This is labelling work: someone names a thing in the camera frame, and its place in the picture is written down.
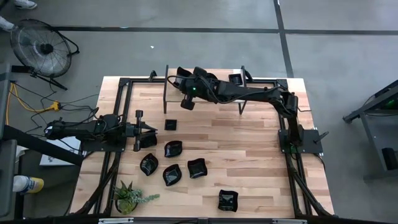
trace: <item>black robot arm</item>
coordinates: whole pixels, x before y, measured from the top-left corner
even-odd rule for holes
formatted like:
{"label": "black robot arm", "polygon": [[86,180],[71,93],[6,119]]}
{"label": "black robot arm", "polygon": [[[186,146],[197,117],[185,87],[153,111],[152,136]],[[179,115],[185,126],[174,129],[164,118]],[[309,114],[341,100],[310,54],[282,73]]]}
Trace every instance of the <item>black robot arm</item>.
{"label": "black robot arm", "polygon": [[156,135],[156,129],[141,121],[143,111],[136,111],[136,124],[122,122],[120,116],[106,114],[90,122],[64,122],[62,118],[50,122],[45,129],[47,139],[56,140],[74,136],[85,144],[86,151],[116,151],[123,149],[127,138],[135,138],[134,151],[142,141]]}
{"label": "black robot arm", "polygon": [[251,88],[236,86],[234,83],[217,80],[206,70],[195,67],[193,73],[179,68],[176,81],[172,83],[185,94],[181,107],[192,110],[195,103],[194,97],[199,97],[214,103],[231,103],[235,100],[258,101],[270,103],[275,110],[287,119],[289,124],[289,141],[295,146],[301,146],[303,141],[303,127],[297,122],[299,99],[294,93],[281,86],[273,88]]}

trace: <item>plant pot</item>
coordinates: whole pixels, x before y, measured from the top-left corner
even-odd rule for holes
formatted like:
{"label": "plant pot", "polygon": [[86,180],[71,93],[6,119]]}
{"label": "plant pot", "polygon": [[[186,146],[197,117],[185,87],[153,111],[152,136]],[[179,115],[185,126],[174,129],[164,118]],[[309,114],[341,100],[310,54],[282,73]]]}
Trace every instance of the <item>plant pot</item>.
{"label": "plant pot", "polygon": [[[131,212],[134,211],[134,210],[137,208],[137,205],[138,205],[138,203],[136,203],[135,206],[133,206]],[[115,200],[114,206],[116,207],[116,210],[117,210],[120,214],[122,214],[122,211],[119,209],[119,200]]]}

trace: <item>white shoe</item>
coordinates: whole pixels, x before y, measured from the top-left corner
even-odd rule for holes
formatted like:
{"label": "white shoe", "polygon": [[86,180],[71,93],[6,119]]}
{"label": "white shoe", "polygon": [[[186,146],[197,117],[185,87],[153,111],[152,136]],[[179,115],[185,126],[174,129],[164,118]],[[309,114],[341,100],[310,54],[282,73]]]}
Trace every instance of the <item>white shoe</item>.
{"label": "white shoe", "polygon": [[5,18],[0,16],[0,28],[4,31],[11,32],[12,28],[14,28],[14,24],[8,22]]}
{"label": "white shoe", "polygon": [[18,9],[34,9],[37,4],[30,0],[14,0],[14,5]]}

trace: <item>succulent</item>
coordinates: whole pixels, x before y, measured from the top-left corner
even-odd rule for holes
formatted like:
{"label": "succulent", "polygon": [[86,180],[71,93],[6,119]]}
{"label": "succulent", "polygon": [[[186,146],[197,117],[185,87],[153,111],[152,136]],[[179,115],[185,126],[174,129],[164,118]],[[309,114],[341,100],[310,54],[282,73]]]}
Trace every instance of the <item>succulent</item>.
{"label": "succulent", "polygon": [[114,199],[118,200],[119,202],[119,209],[123,215],[130,214],[134,208],[136,207],[137,203],[146,203],[149,202],[155,198],[159,198],[159,194],[155,195],[150,195],[148,197],[142,197],[142,190],[137,189],[133,190],[132,189],[132,182],[129,184],[127,187],[126,184],[124,184],[123,181],[121,181],[122,187],[118,188],[115,187],[115,195]]}

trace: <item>desk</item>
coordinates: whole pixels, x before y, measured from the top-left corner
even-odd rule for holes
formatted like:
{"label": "desk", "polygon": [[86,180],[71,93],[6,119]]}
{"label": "desk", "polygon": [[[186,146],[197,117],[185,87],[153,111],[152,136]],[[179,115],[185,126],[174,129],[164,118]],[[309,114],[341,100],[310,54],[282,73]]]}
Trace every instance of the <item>desk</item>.
{"label": "desk", "polygon": [[[113,112],[120,77],[104,77],[98,115]],[[299,97],[299,107],[309,110],[309,103],[301,78],[287,79],[289,90]],[[248,84],[264,87],[264,84]],[[127,141],[122,153],[117,185],[120,180],[133,182],[144,195],[160,194],[160,198],[138,205],[132,217],[228,217],[228,218],[293,218],[292,199],[284,155],[280,153],[277,131],[277,112],[268,103],[248,102],[239,115],[235,104],[215,105],[197,102],[193,111],[169,103],[163,114],[163,83],[136,83],[132,89],[128,121],[135,122],[135,110],[143,110],[143,121],[157,128],[158,145],[133,152],[134,139]],[[176,131],[165,131],[165,119],[177,119]],[[298,114],[304,128],[313,128],[311,112]],[[164,146],[173,140],[183,141],[183,152],[174,158],[164,157]],[[142,158],[152,153],[159,160],[157,170],[149,177],[139,169]],[[104,154],[96,152],[83,161],[76,186],[71,212],[77,211],[97,187]],[[190,179],[187,161],[205,158],[208,175]],[[333,213],[325,171],[312,154],[303,154],[307,185],[325,209]],[[179,164],[182,179],[166,187],[164,169]],[[304,210],[302,193],[298,188],[300,208]],[[234,190],[239,193],[238,211],[217,209],[218,193]],[[103,210],[108,188],[104,191]],[[113,208],[112,216],[120,213]]]}

